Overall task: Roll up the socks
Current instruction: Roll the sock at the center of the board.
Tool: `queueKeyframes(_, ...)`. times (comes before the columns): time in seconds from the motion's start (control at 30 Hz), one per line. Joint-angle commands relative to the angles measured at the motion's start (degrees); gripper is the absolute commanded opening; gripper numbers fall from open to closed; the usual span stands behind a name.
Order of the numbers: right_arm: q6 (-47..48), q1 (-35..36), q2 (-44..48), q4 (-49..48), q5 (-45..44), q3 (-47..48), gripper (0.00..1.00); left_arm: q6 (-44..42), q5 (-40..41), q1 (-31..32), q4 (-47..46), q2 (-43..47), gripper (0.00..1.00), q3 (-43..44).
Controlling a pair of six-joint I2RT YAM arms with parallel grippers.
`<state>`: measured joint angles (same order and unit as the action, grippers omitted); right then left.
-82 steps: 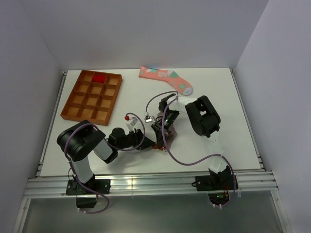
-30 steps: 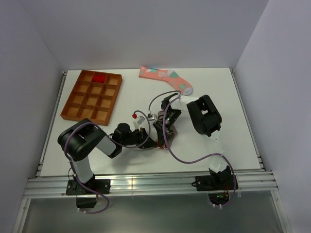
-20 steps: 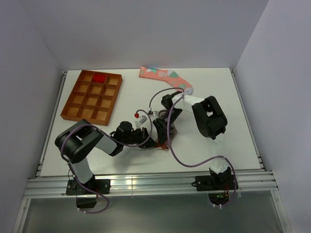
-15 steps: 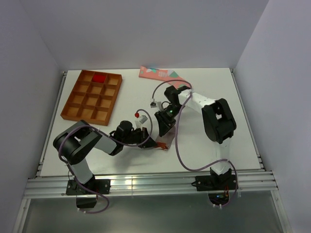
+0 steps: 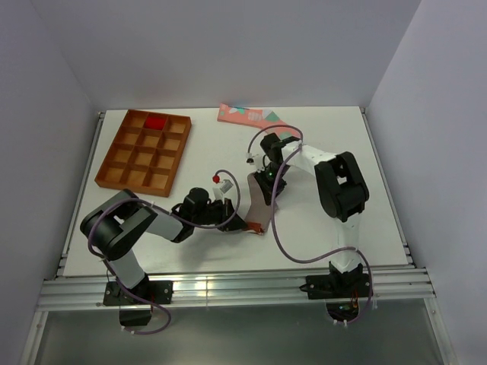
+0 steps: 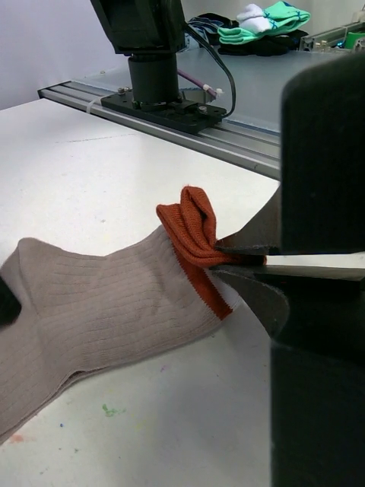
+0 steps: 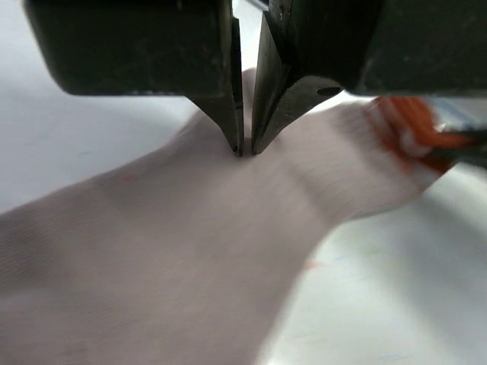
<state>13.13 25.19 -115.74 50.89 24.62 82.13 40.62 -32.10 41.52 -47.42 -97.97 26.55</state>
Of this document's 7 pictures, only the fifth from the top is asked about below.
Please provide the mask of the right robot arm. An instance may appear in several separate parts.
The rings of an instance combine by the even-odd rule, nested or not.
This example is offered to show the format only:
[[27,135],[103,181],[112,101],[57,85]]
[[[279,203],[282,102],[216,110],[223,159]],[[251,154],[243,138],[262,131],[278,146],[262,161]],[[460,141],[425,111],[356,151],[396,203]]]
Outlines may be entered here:
[[306,145],[295,136],[281,139],[275,133],[260,142],[269,159],[253,175],[264,201],[271,207],[271,227],[278,239],[275,225],[275,200],[283,192],[283,176],[289,167],[309,173],[316,180],[319,202],[336,227],[334,247],[315,259],[293,259],[307,264],[329,259],[329,274],[307,279],[301,290],[310,299],[366,297],[373,293],[368,261],[358,248],[359,224],[370,198],[364,177],[354,155],[348,151],[332,154]]

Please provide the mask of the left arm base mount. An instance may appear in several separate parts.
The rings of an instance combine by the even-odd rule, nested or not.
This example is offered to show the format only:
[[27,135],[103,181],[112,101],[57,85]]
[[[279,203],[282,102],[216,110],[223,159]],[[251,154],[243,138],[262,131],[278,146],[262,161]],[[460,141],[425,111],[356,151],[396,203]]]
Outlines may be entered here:
[[139,283],[127,294],[117,282],[109,281],[105,288],[102,304],[119,308],[119,323],[122,326],[139,329],[146,326],[154,314],[156,303],[170,304],[173,295],[172,281],[146,281]]

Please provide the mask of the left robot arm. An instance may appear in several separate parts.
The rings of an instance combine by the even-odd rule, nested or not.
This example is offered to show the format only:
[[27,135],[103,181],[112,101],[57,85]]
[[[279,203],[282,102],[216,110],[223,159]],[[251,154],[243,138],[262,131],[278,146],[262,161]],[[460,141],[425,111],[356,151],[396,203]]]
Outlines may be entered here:
[[90,252],[104,260],[121,282],[121,295],[140,303],[149,297],[149,278],[132,247],[145,232],[181,243],[197,227],[234,232],[247,228],[247,223],[229,198],[211,200],[203,188],[190,189],[170,211],[147,205],[124,189],[87,215],[80,231],[88,238]]

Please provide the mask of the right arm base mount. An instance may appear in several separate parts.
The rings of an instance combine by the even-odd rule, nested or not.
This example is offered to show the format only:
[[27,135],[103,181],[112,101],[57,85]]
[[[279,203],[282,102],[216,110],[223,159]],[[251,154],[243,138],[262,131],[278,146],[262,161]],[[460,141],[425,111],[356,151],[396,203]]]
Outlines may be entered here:
[[370,304],[373,297],[367,274],[308,275],[299,290],[306,293],[309,300],[325,300],[327,314],[343,325],[359,317],[360,299]]

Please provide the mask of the red sock with bear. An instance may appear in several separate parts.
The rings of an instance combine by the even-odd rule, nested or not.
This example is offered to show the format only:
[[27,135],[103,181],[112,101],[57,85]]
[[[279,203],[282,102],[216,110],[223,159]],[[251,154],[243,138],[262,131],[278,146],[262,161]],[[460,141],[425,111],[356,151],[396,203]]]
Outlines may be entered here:
[[153,116],[153,115],[150,115],[145,120],[144,127],[146,129],[163,130],[166,122],[167,122],[167,117],[166,116]]

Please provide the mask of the beige sock orange stripes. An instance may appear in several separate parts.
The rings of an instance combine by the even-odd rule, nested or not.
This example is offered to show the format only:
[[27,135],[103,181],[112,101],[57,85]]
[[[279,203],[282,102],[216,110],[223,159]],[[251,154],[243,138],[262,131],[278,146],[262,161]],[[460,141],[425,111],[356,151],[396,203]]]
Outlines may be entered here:
[[250,205],[244,218],[247,223],[247,231],[263,235],[269,229],[272,213],[275,211],[271,205],[266,204],[264,194],[260,188],[254,173],[247,177],[250,194]]

